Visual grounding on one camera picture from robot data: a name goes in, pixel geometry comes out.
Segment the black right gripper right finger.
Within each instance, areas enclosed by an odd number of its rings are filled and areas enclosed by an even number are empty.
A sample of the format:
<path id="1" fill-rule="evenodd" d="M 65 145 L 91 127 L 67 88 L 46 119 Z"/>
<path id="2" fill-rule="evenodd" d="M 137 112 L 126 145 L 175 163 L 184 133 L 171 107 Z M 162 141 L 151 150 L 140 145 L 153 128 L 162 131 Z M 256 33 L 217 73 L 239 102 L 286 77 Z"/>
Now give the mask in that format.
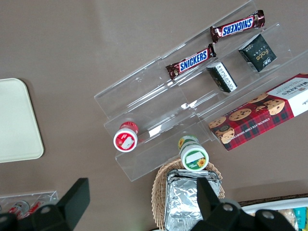
<path id="1" fill-rule="evenodd" d="M 197 179 L 197 203 L 203 220 L 207 220 L 220 203 L 206 178 Z"/>

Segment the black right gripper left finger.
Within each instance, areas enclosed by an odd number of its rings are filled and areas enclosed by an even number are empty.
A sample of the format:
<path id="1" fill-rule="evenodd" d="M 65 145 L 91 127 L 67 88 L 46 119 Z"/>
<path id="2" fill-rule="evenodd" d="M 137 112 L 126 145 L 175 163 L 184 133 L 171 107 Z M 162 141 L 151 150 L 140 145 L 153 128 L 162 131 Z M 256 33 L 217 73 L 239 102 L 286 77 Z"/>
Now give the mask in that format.
<path id="1" fill-rule="evenodd" d="M 79 178 L 57 203 L 69 229 L 74 229 L 90 204 L 88 178 Z"/>

